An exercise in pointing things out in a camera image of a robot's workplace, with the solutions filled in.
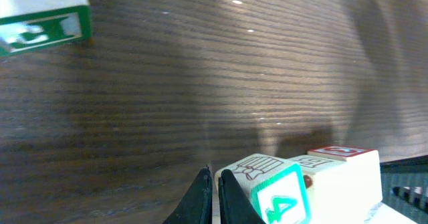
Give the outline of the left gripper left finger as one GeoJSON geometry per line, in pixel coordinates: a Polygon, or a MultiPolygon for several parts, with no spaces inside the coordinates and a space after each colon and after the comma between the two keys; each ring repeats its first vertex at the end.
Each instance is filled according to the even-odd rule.
{"type": "Polygon", "coordinates": [[[209,167],[202,168],[175,210],[163,224],[212,224],[213,180],[209,167]]]}

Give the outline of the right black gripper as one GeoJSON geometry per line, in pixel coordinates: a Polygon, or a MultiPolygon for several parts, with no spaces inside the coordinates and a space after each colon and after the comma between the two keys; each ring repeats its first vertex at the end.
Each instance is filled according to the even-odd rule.
{"type": "Polygon", "coordinates": [[[380,163],[383,203],[427,224],[427,156],[380,163]]]}

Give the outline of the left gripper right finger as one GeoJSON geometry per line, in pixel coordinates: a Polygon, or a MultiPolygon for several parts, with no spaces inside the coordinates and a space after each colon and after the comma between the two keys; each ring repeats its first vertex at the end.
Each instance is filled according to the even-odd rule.
{"type": "Polygon", "coordinates": [[[265,224],[229,169],[218,182],[221,224],[265,224]]]}

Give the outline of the wooden block teal side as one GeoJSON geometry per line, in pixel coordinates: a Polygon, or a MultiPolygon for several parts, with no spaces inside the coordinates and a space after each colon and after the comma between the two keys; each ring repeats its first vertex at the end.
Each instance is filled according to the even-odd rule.
{"type": "Polygon", "coordinates": [[[370,209],[383,199],[379,152],[349,146],[324,146],[307,152],[309,155],[329,158],[345,162],[348,165],[348,177],[351,187],[347,188],[355,194],[355,201],[370,209]]]}

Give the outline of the green number 4 block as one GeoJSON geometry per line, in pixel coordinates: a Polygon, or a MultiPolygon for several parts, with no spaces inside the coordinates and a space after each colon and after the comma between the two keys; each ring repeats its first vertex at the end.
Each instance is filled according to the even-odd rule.
{"type": "Polygon", "coordinates": [[[307,224],[312,219],[300,165],[292,160],[255,153],[219,169],[230,170],[244,196],[265,223],[307,224]]]}

